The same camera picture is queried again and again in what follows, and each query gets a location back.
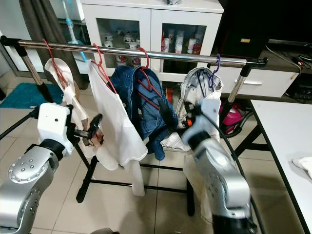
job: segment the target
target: denim jacket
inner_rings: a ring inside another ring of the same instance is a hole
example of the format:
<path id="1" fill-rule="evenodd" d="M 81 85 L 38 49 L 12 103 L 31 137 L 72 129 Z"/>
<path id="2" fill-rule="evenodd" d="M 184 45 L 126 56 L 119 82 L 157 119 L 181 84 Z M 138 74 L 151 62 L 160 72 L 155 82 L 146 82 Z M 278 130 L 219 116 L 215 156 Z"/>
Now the denim jacket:
<path id="1" fill-rule="evenodd" d="M 118 66 L 111 77 L 111 82 L 114 85 L 121 101 L 125 104 L 125 109 L 129 119 L 135 126 L 142 139 L 147 137 L 150 141 L 147 144 L 149 154 L 155 153 L 158 160 L 163 160 L 165 153 L 160 142 L 169 134 L 165 127 L 165 123 L 160 115 L 160 111 L 142 98 L 138 93 L 140 92 L 154 105 L 158 106 L 158 100 L 164 101 L 171 109 L 172 115 L 178 123 L 176 113 L 172 105 L 167 101 L 166 96 L 162 91 L 161 84 L 156 74 L 150 70 L 145 69 L 145 73 L 150 79 L 151 84 L 160 93 L 161 97 L 150 88 L 147 90 L 137 79 L 139 79 L 145 86 L 148 86 L 146 77 L 140 71 L 141 67 L 131 68 L 128 66 Z"/>

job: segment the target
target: gray curtain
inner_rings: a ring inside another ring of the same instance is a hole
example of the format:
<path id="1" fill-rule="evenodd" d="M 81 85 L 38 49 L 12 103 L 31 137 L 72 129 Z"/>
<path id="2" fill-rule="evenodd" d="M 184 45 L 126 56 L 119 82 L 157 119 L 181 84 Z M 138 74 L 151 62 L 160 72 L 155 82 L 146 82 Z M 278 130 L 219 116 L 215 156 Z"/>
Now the gray curtain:
<path id="1" fill-rule="evenodd" d="M 47 42 L 67 43 L 62 33 L 61 26 L 49 0 L 19 0 L 21 11 L 32 40 Z M 42 65 L 50 58 L 46 49 L 37 49 Z M 74 56 L 70 51 L 52 50 L 55 58 L 62 59 L 69 66 L 73 78 L 80 89 L 86 89 L 88 83 L 82 79 Z M 44 70 L 47 79 L 55 83 L 52 75 Z"/>

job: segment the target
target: clothes rack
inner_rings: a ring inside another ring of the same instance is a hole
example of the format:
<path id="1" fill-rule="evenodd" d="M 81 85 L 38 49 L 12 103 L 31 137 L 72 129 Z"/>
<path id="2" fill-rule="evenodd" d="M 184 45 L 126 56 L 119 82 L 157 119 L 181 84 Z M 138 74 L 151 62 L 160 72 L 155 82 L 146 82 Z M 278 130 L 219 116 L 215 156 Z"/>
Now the clothes rack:
<path id="1" fill-rule="evenodd" d="M 48 102 L 53 102 L 51 95 L 46 88 L 46 85 L 40 79 L 37 71 L 35 70 L 31 60 L 29 59 L 26 49 L 25 48 L 36 48 L 36 49 L 47 49 L 45 43 L 43 41 L 31 41 L 31 40 L 21 40 L 15 38 L 7 38 L 6 36 L 1 36 L 0 42 L 3 46 L 14 46 L 18 55 L 24 61 L 26 67 L 28 68 L 29 72 L 31 73 L 39 91 L 42 93 L 43 97 Z M 59 44 L 59 43 L 49 43 L 49 46 L 53 50 L 65 50 L 65 51 L 82 51 L 86 53 L 97 53 L 97 48 L 91 45 L 76 45 L 76 44 Z M 112 54 L 112 55 L 125 55 L 125 56 L 133 56 L 133 57 L 141 57 L 145 58 L 146 55 L 144 52 L 140 50 L 131 50 L 131 49 L 120 49 L 120 48 L 108 48 L 108 47 L 99 47 L 99 50 L 105 54 Z M 189 55 L 189 54 L 174 54 L 174 53 L 164 53 L 164 52 L 154 52 L 154 51 L 147 51 L 148 56 L 151 59 L 168 59 L 168 60 L 178 60 L 178 61 L 188 61 L 188 62 L 203 62 L 203 63 L 218 63 L 219 58 L 214 56 L 203 56 L 203 55 Z M 264 67 L 267 64 L 267 58 L 264 59 L 253 59 L 253 58 L 221 58 L 220 64 L 226 65 L 240 65 L 243 66 L 240 72 L 240 75 L 235 83 L 234 88 L 232 89 L 228 99 L 223 104 L 222 112 L 220 113 L 220 125 L 228 112 L 230 111 L 233 102 L 243 85 L 246 77 L 249 75 L 252 68 L 255 67 Z M 87 193 L 88 187 L 90 183 L 98 183 L 98 184 L 110 184 L 110 185 L 120 185 L 120 186 L 131 186 L 130 183 L 122 183 L 122 182 L 113 182 L 113 181 L 105 181 L 105 180 L 96 180 L 92 179 L 94 170 L 98 163 L 96 156 L 93 156 L 91 163 L 88 162 L 84 153 L 82 152 L 81 148 L 79 148 L 78 144 L 75 144 L 75 148 L 81 157 L 83 163 L 87 167 L 87 173 L 83 180 L 82 186 L 79 189 L 77 194 L 76 200 L 77 202 L 81 203 Z M 175 170 L 175 171 L 182 171 L 182 168 L 176 167 L 165 167 L 159 165 L 150 165 L 150 164 L 141 164 L 142 167 L 148 168 L 158 168 L 158 169 L 167 169 L 167 170 Z M 172 189 L 172 188 L 165 188 L 159 186 L 144 186 L 147 189 L 155 189 L 155 190 L 163 190 L 163 191 L 170 191 L 170 192 L 178 192 L 178 193 L 186 193 L 187 194 L 187 209 L 188 215 L 192 216 L 195 212 L 195 205 L 194 205 L 194 192 L 193 188 L 191 187 L 189 181 L 187 180 L 187 189 Z"/>

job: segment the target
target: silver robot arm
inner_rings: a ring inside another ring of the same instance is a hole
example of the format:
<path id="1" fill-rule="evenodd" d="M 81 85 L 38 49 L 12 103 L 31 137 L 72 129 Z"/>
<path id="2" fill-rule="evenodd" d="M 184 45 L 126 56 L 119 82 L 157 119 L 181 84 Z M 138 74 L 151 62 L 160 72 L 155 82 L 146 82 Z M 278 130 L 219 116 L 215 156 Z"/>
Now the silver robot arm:
<path id="1" fill-rule="evenodd" d="M 70 123 L 72 106 L 45 103 L 40 106 L 38 131 L 40 145 L 31 145 L 9 168 L 0 187 L 0 234 L 29 234 L 40 198 L 52 183 L 59 161 L 70 156 L 79 138 L 92 138 L 102 115 L 90 123 L 88 131 Z"/>
<path id="2" fill-rule="evenodd" d="M 181 136 L 193 149 L 193 157 L 204 178 L 215 234 L 254 234 L 251 221 L 250 189 L 245 178 L 236 170 L 233 158 L 209 133 L 215 127 L 203 116 L 217 119 L 220 100 L 204 99 L 199 110 L 190 104 L 186 109 L 194 123 Z"/>

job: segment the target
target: white table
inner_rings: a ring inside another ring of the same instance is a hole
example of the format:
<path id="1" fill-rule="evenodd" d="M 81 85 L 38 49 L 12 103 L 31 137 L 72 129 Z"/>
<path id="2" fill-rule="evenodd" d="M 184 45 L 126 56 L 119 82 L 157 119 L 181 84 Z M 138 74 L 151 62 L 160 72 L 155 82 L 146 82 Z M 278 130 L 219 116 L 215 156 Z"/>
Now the white table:
<path id="1" fill-rule="evenodd" d="M 312 179 L 292 159 L 312 156 L 312 105 L 252 100 L 258 125 L 235 150 L 270 150 L 305 233 L 312 233 Z M 252 144 L 263 134 L 268 146 Z"/>

